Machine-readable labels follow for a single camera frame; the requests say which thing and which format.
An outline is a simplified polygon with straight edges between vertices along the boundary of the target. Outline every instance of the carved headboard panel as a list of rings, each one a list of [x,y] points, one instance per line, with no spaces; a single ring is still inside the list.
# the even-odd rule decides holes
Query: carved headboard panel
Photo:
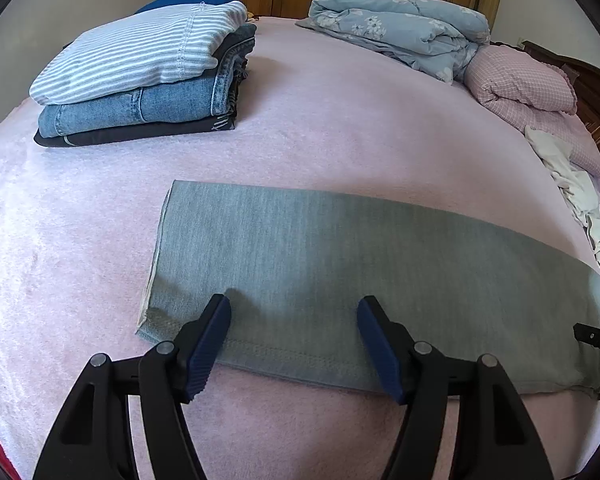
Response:
[[[558,66],[567,73],[578,95],[578,117],[585,123],[600,150],[600,69],[578,59],[558,56],[530,41],[522,45],[534,59]]]

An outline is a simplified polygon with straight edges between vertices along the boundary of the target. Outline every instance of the white and gray striped fabric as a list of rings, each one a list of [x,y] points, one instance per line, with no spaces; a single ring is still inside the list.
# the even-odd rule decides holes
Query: white and gray striped fabric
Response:
[[[41,105],[79,103],[141,86],[197,77],[227,34],[247,20],[238,1],[148,10],[81,34],[29,89]]]

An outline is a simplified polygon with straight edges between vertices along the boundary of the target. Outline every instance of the blue gripper pad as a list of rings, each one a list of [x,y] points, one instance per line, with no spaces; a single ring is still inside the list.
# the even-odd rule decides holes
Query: blue gripper pad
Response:
[[[185,386],[189,400],[205,389],[230,323],[231,304],[229,298],[223,296],[189,358]]]
[[[358,303],[358,330],[376,367],[382,389],[398,404],[405,404],[406,392],[400,380],[400,361],[365,298]]]

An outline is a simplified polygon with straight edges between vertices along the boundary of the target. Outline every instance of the pink plaid pillow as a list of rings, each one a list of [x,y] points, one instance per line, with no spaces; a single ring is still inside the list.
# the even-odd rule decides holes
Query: pink plaid pillow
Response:
[[[488,45],[466,68],[464,84],[478,102],[520,132],[548,132],[573,146],[571,162],[600,177],[600,152],[576,111],[566,74],[508,46]]]

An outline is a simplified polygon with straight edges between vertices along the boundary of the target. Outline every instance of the bed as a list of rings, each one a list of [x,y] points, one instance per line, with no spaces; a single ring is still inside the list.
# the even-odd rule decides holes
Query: bed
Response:
[[[236,129],[70,149],[37,146],[41,107],[0,124],[0,442],[30,478],[89,357],[136,356],[134,334],[174,179],[333,190],[513,229],[599,271],[586,234],[517,130],[447,85],[291,20],[261,18]],[[525,398],[556,478],[600,440],[600,402]],[[184,407],[210,479],[379,478],[402,418],[388,397],[223,366]],[[139,404],[138,469],[150,478]],[[450,403],[437,479],[446,478]]]

